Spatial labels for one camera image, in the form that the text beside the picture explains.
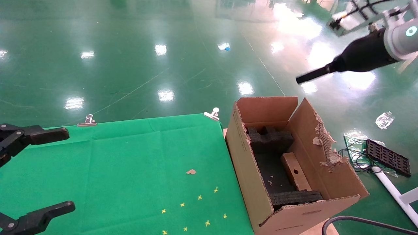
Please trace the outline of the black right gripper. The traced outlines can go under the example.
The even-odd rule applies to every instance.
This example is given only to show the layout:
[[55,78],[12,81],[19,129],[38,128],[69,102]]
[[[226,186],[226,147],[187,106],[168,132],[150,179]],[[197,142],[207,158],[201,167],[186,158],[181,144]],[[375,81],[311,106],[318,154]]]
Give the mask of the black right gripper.
[[324,67],[297,76],[297,84],[309,82],[329,73],[367,72],[396,63],[397,59],[393,58],[385,47],[385,31],[385,28],[383,28],[352,41],[333,60],[333,64],[327,64]]

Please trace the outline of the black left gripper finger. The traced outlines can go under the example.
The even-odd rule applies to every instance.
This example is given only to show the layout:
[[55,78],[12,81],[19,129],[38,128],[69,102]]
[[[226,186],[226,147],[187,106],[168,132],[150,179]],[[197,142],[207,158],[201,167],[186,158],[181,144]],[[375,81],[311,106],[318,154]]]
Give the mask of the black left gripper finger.
[[19,127],[7,123],[0,127],[0,166],[6,165],[29,145],[43,145],[69,139],[66,128],[43,129],[39,125]]
[[0,213],[1,235],[36,235],[44,232],[50,221],[75,210],[72,201],[65,201],[27,213],[13,219]]

